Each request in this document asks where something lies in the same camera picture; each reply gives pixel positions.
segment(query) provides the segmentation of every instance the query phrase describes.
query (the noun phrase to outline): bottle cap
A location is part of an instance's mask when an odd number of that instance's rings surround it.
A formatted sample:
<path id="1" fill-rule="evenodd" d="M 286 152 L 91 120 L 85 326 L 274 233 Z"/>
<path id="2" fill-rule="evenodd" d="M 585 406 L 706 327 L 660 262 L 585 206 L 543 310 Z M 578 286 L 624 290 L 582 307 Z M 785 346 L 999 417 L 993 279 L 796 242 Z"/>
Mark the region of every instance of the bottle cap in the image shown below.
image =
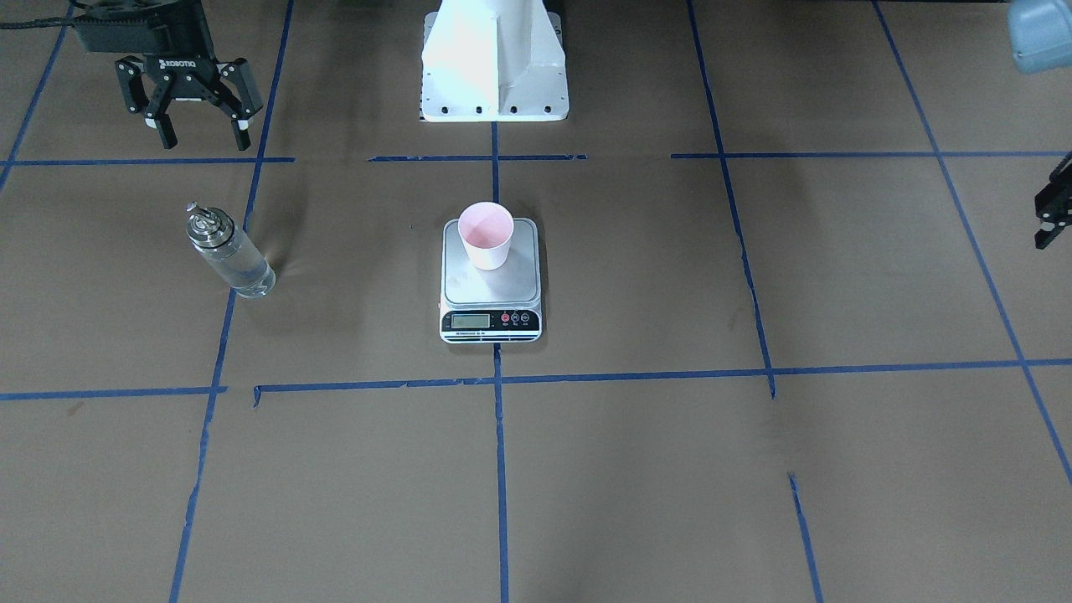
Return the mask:
<path id="1" fill-rule="evenodd" d="M 202 249 L 220 247 L 235 234 L 235 221 L 219 207 L 205 209 L 195 202 L 187 206 L 187 211 L 191 214 L 187 220 L 187 235 Z"/>

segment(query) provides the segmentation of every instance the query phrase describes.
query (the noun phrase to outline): cup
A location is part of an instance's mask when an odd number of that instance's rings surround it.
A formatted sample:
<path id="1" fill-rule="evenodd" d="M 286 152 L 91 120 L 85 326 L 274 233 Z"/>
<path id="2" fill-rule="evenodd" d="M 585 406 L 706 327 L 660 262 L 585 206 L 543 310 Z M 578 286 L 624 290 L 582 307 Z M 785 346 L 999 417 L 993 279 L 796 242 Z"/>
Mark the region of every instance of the cup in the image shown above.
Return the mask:
<path id="1" fill-rule="evenodd" d="M 470 262 L 481 270 L 494 270 L 506 263 L 510 251 L 513 216 L 497 203 L 474 203 L 458 218 L 458 234 Z"/>

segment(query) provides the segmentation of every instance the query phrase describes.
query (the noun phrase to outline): transparent bottle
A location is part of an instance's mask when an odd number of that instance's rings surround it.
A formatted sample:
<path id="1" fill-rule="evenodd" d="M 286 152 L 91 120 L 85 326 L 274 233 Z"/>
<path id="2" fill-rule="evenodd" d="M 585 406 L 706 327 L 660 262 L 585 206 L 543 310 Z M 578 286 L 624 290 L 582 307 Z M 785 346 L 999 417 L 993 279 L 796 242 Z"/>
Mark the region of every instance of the transparent bottle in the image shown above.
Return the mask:
<path id="1" fill-rule="evenodd" d="M 187 235 L 197 253 L 212 266 L 235 293 L 247 298 L 264 297 L 276 285 L 276 270 L 222 209 L 187 207 Z"/>

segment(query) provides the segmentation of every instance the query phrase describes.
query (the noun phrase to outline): kitchen scale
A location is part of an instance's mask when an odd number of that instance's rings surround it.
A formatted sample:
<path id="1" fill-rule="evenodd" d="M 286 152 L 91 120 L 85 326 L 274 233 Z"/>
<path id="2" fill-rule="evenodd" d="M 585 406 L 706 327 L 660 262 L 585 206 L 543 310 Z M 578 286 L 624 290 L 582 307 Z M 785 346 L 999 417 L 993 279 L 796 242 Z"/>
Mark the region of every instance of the kitchen scale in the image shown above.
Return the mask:
<path id="1" fill-rule="evenodd" d="M 527 218 L 513 219 L 506 263 L 481 270 L 470 262 L 458 220 L 443 229 L 440 337 L 447 343 L 535 341 L 544 333 L 539 238 Z"/>

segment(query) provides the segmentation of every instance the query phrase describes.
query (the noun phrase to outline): clear liquid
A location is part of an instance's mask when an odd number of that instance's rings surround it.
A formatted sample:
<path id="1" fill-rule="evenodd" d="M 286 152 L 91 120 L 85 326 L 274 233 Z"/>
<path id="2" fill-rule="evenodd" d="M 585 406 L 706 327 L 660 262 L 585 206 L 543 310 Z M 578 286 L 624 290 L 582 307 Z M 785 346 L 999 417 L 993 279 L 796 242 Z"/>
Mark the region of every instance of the clear liquid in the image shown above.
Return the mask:
<path id="1" fill-rule="evenodd" d="M 240 230 L 226 245 L 198 251 L 241 297 L 264 297 L 276 285 L 276 270 Z"/>

